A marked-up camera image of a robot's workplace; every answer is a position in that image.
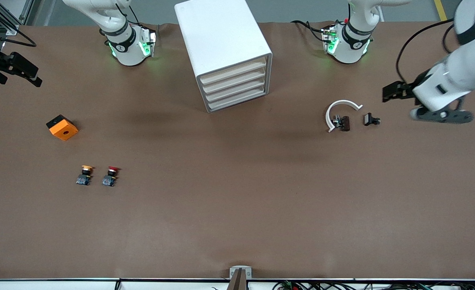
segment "white curved part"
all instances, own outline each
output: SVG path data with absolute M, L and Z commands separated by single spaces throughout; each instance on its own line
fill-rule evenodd
M 352 108 L 355 108 L 356 111 L 358 111 L 359 109 L 361 109 L 363 107 L 363 105 L 357 105 L 353 101 L 349 101 L 347 99 L 341 99 L 339 101 L 335 101 L 334 103 L 332 103 L 329 106 L 329 108 L 327 109 L 327 112 L 325 113 L 325 121 L 327 122 L 327 126 L 329 127 L 329 133 L 332 132 L 336 127 L 336 126 L 334 126 L 333 122 L 331 121 L 331 117 L 330 117 L 331 109 L 335 105 L 349 105 Z

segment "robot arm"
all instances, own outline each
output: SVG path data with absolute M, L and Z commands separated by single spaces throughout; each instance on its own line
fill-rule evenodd
M 383 102 L 414 97 L 422 106 L 412 110 L 416 120 L 468 123 L 470 112 L 461 109 L 464 96 L 475 90 L 475 0 L 463 0 L 455 13 L 454 28 L 461 45 L 423 72 L 412 84 L 395 82 L 383 90 Z M 449 104 L 458 100 L 456 108 Z
M 131 24 L 120 12 L 130 6 L 131 0 L 63 0 L 64 3 L 87 17 L 101 28 L 109 40 L 112 55 L 125 66 L 140 64 L 153 56 L 155 32 L 140 24 Z
M 331 41 L 324 46 L 327 53 L 344 64 L 359 61 L 366 53 L 370 36 L 379 23 L 377 6 L 399 6 L 412 0 L 348 0 L 350 18 L 346 23 L 337 23 L 331 28 L 331 35 L 324 39 Z
M 130 0 L 63 0 L 64 3 L 91 18 L 102 31 L 115 32 L 126 26 L 127 18 L 119 13 L 120 9 L 130 6 Z

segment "black small component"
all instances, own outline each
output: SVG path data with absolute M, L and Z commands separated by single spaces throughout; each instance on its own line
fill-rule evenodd
M 380 123 L 381 123 L 381 118 L 374 118 L 372 117 L 371 113 L 365 114 L 365 120 L 364 120 L 365 126 L 369 126 L 371 124 L 379 125 Z
M 80 185 L 89 185 L 91 180 L 91 172 L 93 168 L 87 165 L 82 165 L 82 174 L 80 174 L 77 178 L 77 184 Z
M 114 186 L 114 181 L 116 181 L 114 176 L 105 176 L 101 183 L 107 186 Z
M 59 116 L 55 117 L 52 121 L 49 121 L 48 123 L 46 123 L 46 127 L 48 127 L 48 129 L 50 129 L 53 126 L 57 125 L 57 123 L 59 123 L 62 120 L 66 120 L 69 123 L 72 123 L 71 121 L 68 120 L 68 118 L 66 118 L 63 115 L 59 114 Z
M 442 94 L 446 94 L 446 93 L 447 93 L 447 90 L 444 89 L 441 84 L 440 84 L 440 85 L 437 85 L 437 86 L 436 86 L 436 89 L 439 90 L 440 93 L 442 93 Z
M 114 186 L 114 182 L 116 181 L 116 175 L 118 174 L 119 168 L 109 166 L 109 170 L 107 171 L 107 175 L 103 177 L 101 183 L 106 186 Z
M 80 185 L 89 185 L 89 181 L 91 180 L 91 177 L 85 174 L 81 174 L 77 178 L 77 184 Z
M 382 88 L 382 102 L 386 103 L 391 99 L 410 99 L 415 97 L 412 87 L 401 81 L 396 81 Z
M 348 116 L 343 116 L 340 118 L 339 115 L 335 115 L 335 118 L 332 121 L 336 128 L 340 129 L 343 132 L 350 131 L 350 118 Z

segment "orange box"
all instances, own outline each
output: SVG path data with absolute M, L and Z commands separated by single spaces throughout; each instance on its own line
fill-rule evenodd
M 46 123 L 53 136 L 65 141 L 78 133 L 77 127 L 71 121 L 59 114 L 55 119 Z

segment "brown paper mat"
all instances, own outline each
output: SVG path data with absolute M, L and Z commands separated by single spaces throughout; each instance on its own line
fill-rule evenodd
M 43 85 L 0 85 L 0 278 L 214 278 L 235 264 L 256 277 L 475 278 L 475 120 L 416 122 L 412 100 L 381 103 L 426 24 L 379 24 L 354 65 L 300 26 L 261 24 L 271 93 L 214 114 L 177 25 L 136 67 L 97 27 L 24 27 L 37 48 L 4 51 Z M 408 79 L 444 56 L 444 29 L 407 47 Z M 352 131 L 329 134 L 337 99 L 364 108 L 335 108 Z M 368 112 L 381 126 L 361 124 Z M 81 129 L 67 142 L 46 129 L 58 114 Z M 88 187 L 75 184 L 84 164 Z M 114 188 L 107 166 L 122 169 Z

